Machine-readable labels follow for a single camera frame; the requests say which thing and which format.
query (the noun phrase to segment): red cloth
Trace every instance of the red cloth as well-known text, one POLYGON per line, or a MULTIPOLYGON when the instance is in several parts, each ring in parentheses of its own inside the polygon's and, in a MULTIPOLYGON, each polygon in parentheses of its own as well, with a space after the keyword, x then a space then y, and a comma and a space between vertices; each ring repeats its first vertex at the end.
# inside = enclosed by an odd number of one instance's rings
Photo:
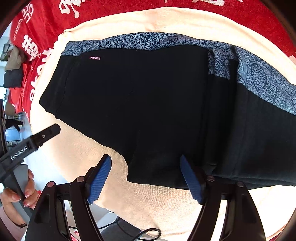
POLYGON ((21 98, 22 107, 28 118, 34 95, 34 81, 39 76, 40 68, 45 62, 44 58, 47 57, 43 54, 44 50, 52 49, 57 36, 65 29, 107 15, 165 6, 221 14, 263 35, 286 55, 295 54, 296 48, 284 28, 259 0, 32 0, 14 18, 10 33, 11 41, 23 48, 33 60, 30 73, 24 81, 21 98), (24 41, 26 37, 31 38, 30 46, 24 41))
POLYGON ((274 238, 272 238, 270 241, 275 241, 275 240, 277 239, 278 236, 279 236, 279 234, 276 235, 274 238))
POLYGON ((22 79, 21 88, 9 88, 8 102, 15 106, 15 112, 20 113, 24 111, 23 103, 25 103, 25 90, 27 87, 28 74, 31 72, 31 63, 22 64, 24 77, 22 79))

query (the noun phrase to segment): metal bolt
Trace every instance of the metal bolt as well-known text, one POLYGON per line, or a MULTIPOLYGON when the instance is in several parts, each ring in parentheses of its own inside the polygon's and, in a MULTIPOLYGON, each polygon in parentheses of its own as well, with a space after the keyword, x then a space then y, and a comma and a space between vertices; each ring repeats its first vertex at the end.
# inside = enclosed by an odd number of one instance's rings
POLYGON ((49 188, 53 187, 53 185, 54 185, 54 182, 49 182, 49 183, 47 184, 47 186, 48 186, 49 188))
POLYGON ((207 180, 209 182, 213 182, 213 181, 215 181, 215 178, 213 176, 207 176, 207 180))
POLYGON ((76 179, 76 181, 79 182, 79 183, 81 183, 81 182, 84 181, 84 177, 78 177, 78 178, 76 179))
POLYGON ((240 188, 243 188, 243 187, 244 187, 243 182, 237 182, 237 185, 238 185, 240 188))

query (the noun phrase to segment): cream towel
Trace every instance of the cream towel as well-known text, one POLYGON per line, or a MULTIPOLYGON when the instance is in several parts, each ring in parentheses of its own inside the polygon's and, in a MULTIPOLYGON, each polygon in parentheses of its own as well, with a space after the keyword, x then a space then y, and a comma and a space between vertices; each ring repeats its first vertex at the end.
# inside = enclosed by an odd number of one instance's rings
MULTIPOLYGON (((57 120, 39 105, 39 99, 68 41, 104 39, 145 31, 179 33, 240 46, 267 61, 292 83, 295 82, 296 66, 278 47, 253 30, 221 15, 194 9, 163 7, 111 15, 66 29, 59 36, 37 80, 30 113, 33 133, 54 123, 61 126, 61 134, 46 142, 42 146, 43 152, 70 182, 96 166, 103 154, 109 154, 112 169, 95 203, 142 230, 151 227, 161 229, 163 239, 185 241, 201 208, 189 191, 127 182, 128 169, 121 155, 57 120)), ((77 110, 77 114, 84 115, 83 110, 77 110)), ((291 186, 261 188, 252 190, 251 194, 262 217, 266 236, 279 230, 296 206, 296 190, 291 186)), ((219 239, 222 224, 221 211, 212 240, 219 239)))

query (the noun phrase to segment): white wall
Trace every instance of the white wall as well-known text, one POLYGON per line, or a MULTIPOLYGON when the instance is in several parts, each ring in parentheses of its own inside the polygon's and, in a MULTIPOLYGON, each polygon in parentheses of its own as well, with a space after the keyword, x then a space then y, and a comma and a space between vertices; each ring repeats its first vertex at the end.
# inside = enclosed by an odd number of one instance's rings
POLYGON ((1 52, 2 52, 4 44, 6 44, 8 41, 9 41, 9 37, 2 36, 0 38, 0 51, 1 52))
POLYGON ((0 86, 2 86, 4 84, 4 67, 0 66, 0 86))
POLYGON ((8 25, 7 29, 5 30, 2 36, 9 37, 10 29, 11 29, 11 23, 8 25))

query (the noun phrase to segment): clothing tag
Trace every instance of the clothing tag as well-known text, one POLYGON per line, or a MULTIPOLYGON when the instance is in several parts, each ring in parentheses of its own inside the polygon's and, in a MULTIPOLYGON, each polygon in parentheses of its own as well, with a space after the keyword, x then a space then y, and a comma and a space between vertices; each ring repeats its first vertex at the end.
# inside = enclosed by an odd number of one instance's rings
POLYGON ((89 59, 98 59, 98 60, 100 60, 100 58, 101 57, 93 57, 93 56, 92 57, 89 57, 89 59))

